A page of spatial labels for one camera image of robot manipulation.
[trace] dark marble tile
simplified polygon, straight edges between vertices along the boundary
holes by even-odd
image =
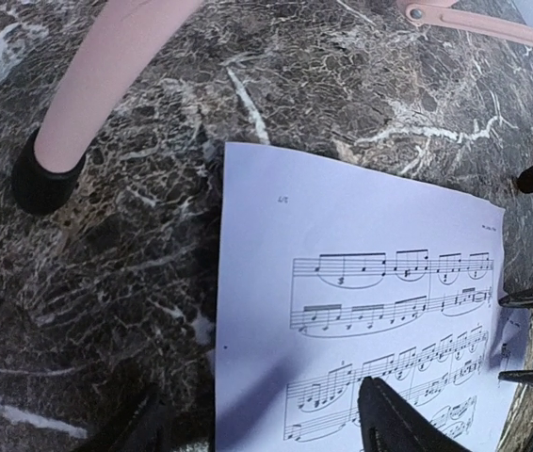
[[[533,164],[533,51],[416,29],[391,1],[207,2],[111,115],[72,201],[20,212],[10,166],[102,3],[0,0],[0,406],[92,432],[157,381],[178,443],[209,436],[226,140],[489,199],[508,209],[507,290],[533,284],[533,195],[511,183]],[[508,0],[462,7],[520,20]],[[0,450],[77,444],[6,417]]]

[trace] screw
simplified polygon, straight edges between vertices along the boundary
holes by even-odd
[[[424,17],[424,11],[422,11],[421,9],[412,9],[409,14],[411,15],[412,19],[415,20],[419,20]]]

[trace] rubber cap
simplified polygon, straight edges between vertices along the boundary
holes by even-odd
[[[516,185],[522,193],[533,193],[533,166],[520,174]]]
[[[18,205],[31,215],[50,215],[62,207],[76,188],[78,177],[87,160],[84,154],[68,172],[50,172],[34,155],[34,143],[39,130],[26,142],[11,172],[11,191]]]

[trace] sheet of paper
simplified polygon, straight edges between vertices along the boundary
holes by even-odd
[[[497,304],[504,211],[456,191],[229,143],[218,281],[217,452],[360,452],[385,379],[446,435],[494,451],[524,364]]]

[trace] sheet music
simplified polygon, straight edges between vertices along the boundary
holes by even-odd
[[[217,451],[359,452],[364,377],[494,451],[527,319],[499,308],[503,210],[308,153],[227,144]]]

